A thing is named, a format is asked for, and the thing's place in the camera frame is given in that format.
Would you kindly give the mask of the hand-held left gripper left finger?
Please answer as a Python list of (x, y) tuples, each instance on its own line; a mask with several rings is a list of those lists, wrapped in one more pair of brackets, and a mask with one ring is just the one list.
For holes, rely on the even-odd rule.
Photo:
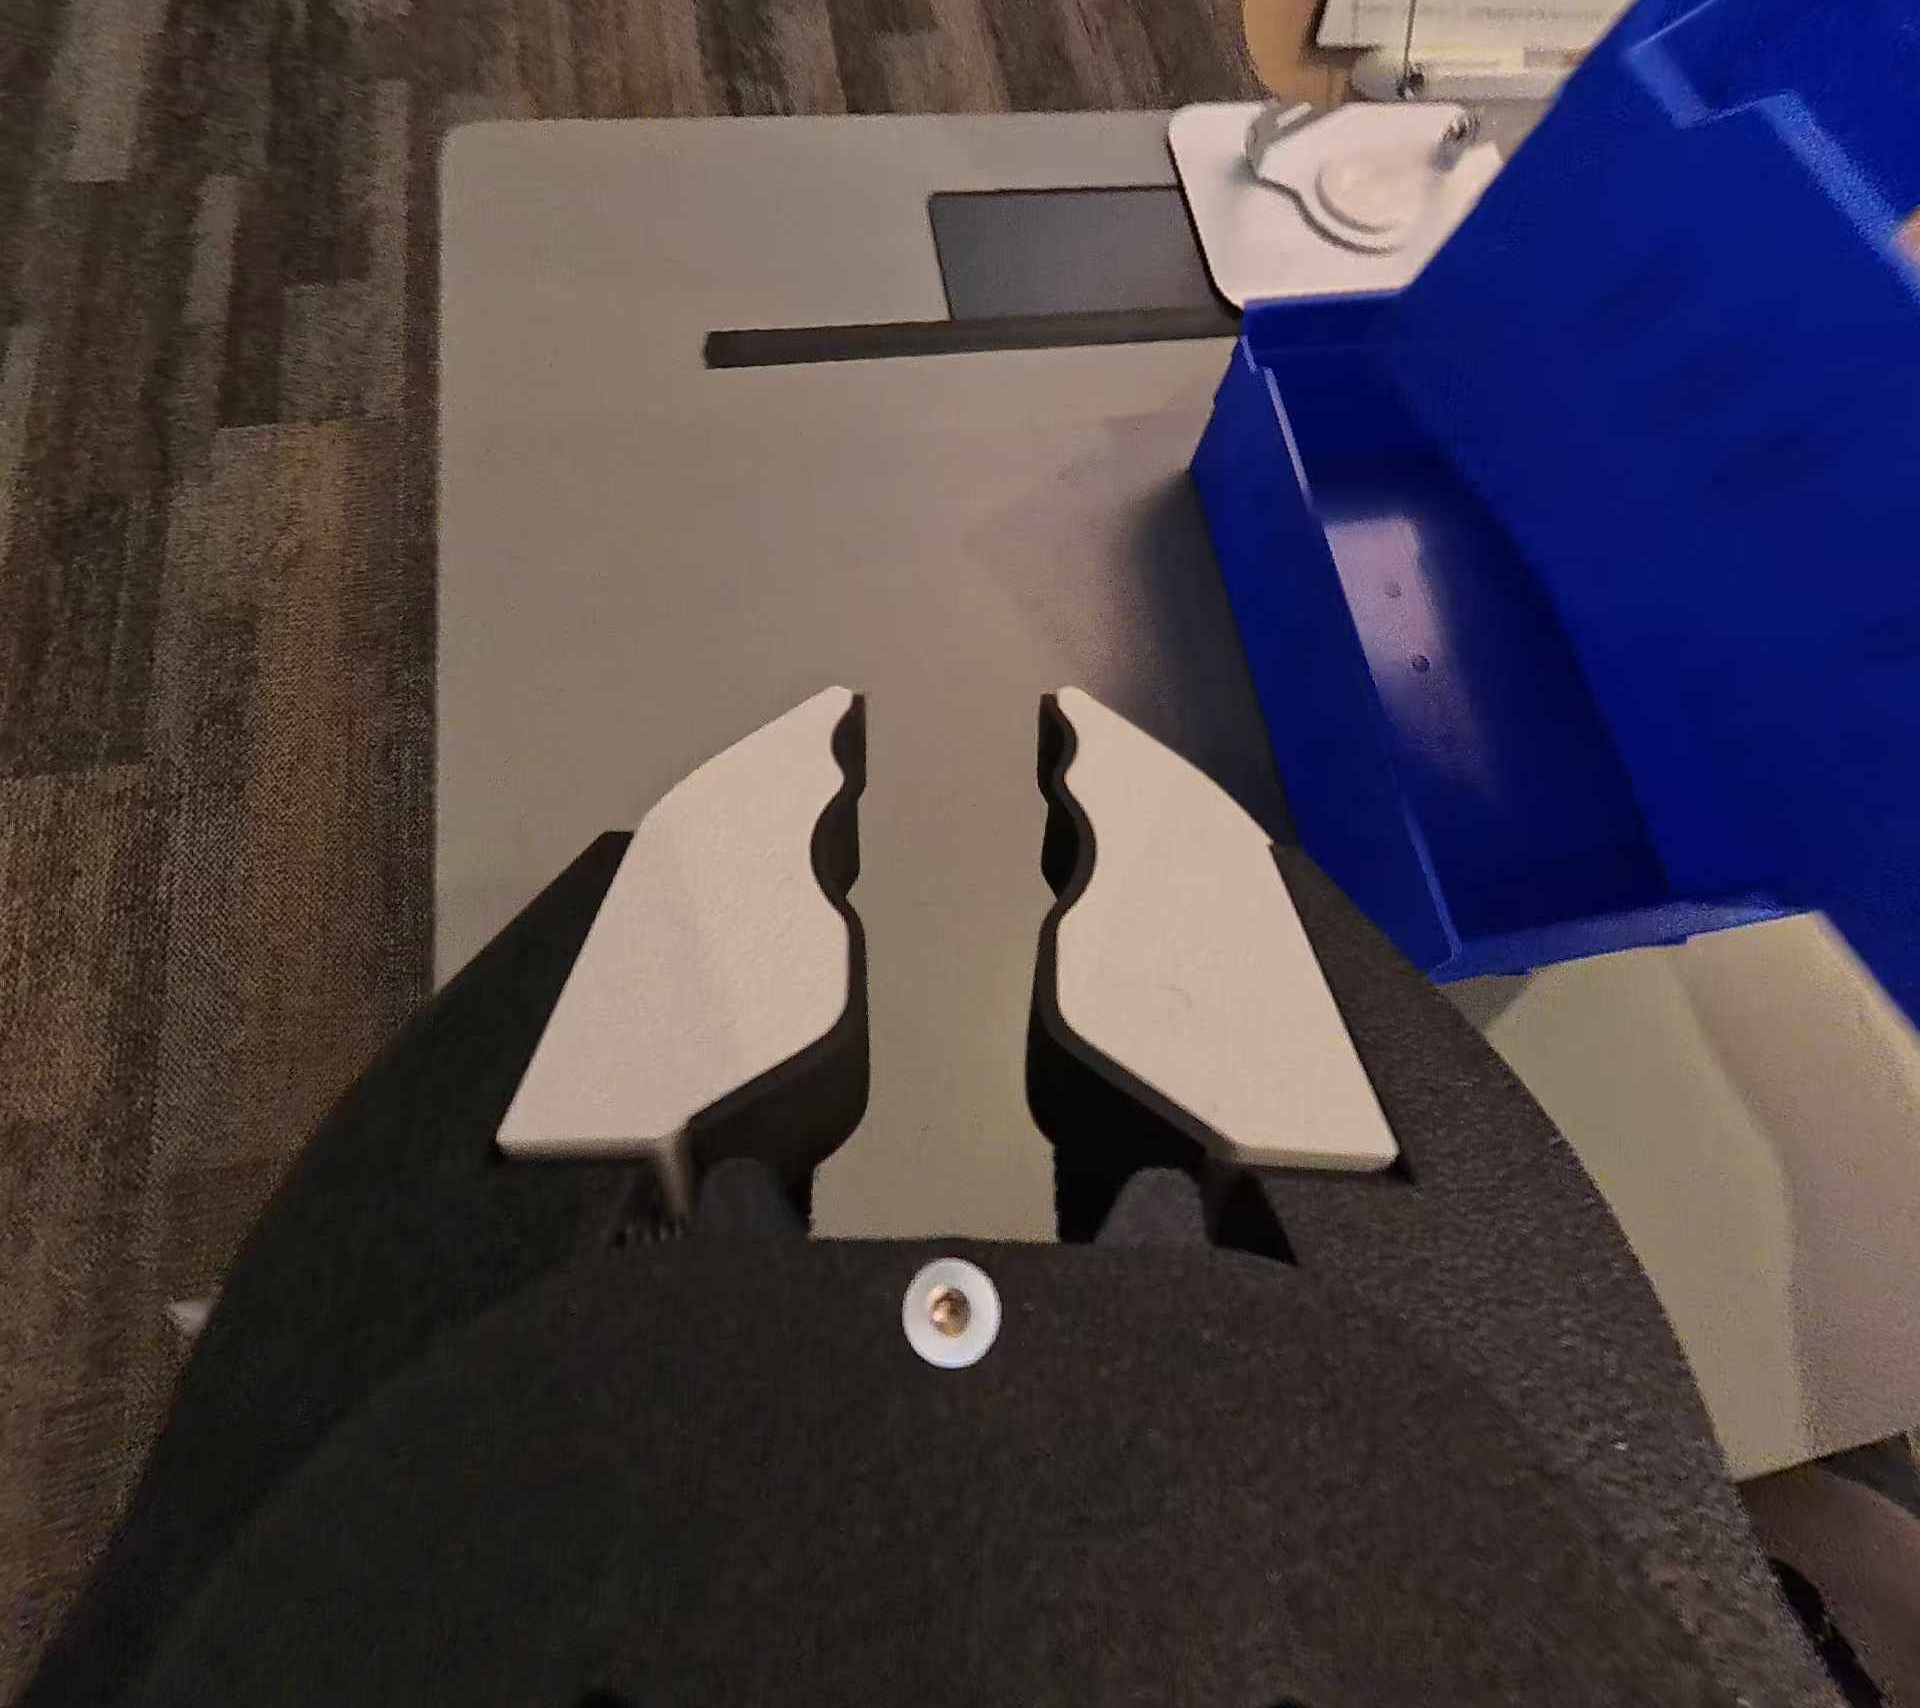
[(743, 1162), (811, 1222), (870, 1097), (866, 708), (825, 687), (641, 817), (496, 1127), (506, 1162), (640, 1166), (673, 1218)]

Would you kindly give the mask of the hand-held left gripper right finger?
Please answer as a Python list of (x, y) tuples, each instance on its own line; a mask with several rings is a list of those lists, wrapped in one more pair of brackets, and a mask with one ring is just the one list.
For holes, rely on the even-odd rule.
[(1269, 1175), (1374, 1179), (1402, 1147), (1276, 841), (1207, 773), (1064, 687), (1037, 711), (1040, 869), (1026, 1105), (1060, 1239), (1140, 1175), (1241, 1210)]

